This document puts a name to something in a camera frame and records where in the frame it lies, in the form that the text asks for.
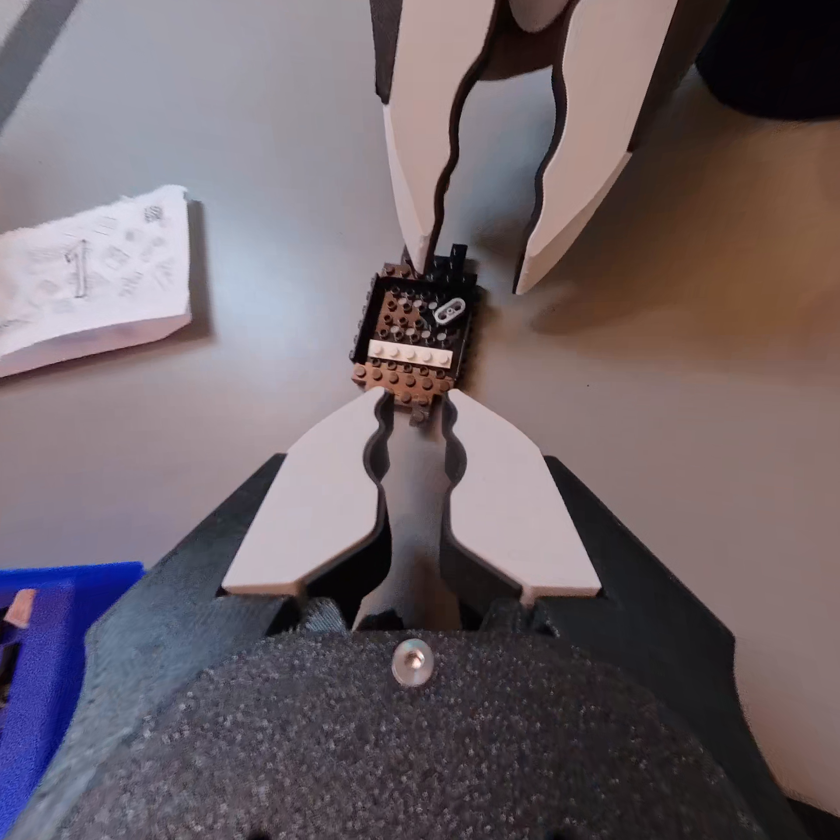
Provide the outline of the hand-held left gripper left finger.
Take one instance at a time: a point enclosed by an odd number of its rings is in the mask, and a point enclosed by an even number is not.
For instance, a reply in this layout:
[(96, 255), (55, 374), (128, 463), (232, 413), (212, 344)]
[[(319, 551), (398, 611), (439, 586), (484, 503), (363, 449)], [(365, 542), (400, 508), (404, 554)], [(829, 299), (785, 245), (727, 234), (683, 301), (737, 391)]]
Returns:
[(222, 582), (231, 595), (301, 595), (384, 525), (393, 397), (374, 387), (290, 447)]

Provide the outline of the white printed paper bag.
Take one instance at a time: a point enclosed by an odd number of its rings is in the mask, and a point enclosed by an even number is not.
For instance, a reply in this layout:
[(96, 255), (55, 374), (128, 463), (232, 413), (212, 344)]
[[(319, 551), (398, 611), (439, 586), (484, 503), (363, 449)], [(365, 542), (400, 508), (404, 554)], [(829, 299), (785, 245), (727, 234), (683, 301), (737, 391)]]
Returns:
[(1, 376), (156, 342), (192, 320), (186, 189), (1, 236)]

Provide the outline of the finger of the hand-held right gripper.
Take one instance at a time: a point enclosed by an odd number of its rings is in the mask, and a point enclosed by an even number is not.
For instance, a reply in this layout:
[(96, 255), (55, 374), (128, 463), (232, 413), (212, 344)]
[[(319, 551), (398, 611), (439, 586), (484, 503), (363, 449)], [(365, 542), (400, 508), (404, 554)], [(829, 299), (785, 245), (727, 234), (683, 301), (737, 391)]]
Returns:
[(383, 117), (397, 220), (415, 270), (428, 270), (434, 257), (460, 113), (498, 12), (494, 1), (401, 2)]
[(564, 2), (553, 62), (555, 125), (535, 180), (535, 205), (514, 292), (556, 266), (631, 158), (637, 118), (677, 3)]

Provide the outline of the black lego car chassis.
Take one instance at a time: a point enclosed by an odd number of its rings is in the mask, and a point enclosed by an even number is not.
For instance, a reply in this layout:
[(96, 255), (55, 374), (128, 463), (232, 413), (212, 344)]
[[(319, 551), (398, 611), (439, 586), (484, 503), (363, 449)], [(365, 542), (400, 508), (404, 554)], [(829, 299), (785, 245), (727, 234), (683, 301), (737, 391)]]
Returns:
[[(466, 370), (475, 321), (483, 301), (476, 262), (468, 247), (454, 244), (416, 270), (405, 249), (402, 261), (374, 274), (350, 352), (352, 380), (366, 390), (380, 386), (394, 404), (426, 423), (439, 397), (453, 391)], [(463, 298), (465, 316), (450, 327), (434, 320), (436, 307)]]

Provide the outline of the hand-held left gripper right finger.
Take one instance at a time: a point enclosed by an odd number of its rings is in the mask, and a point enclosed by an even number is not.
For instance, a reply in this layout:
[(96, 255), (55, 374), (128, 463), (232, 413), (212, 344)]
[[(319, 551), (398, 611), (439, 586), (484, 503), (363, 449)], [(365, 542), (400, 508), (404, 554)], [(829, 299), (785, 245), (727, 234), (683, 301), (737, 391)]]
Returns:
[(447, 394), (441, 573), (467, 604), (593, 597), (602, 583), (539, 447), (460, 390)]

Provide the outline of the blue plastic bin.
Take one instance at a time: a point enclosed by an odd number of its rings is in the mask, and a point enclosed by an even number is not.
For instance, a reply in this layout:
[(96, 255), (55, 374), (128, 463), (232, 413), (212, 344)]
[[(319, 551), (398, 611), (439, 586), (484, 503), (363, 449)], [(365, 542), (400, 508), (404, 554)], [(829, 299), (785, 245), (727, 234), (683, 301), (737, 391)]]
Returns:
[(88, 629), (143, 576), (135, 562), (2, 571), (2, 608), (20, 590), (37, 591), (1, 729), (2, 838), (68, 730), (86, 671)]

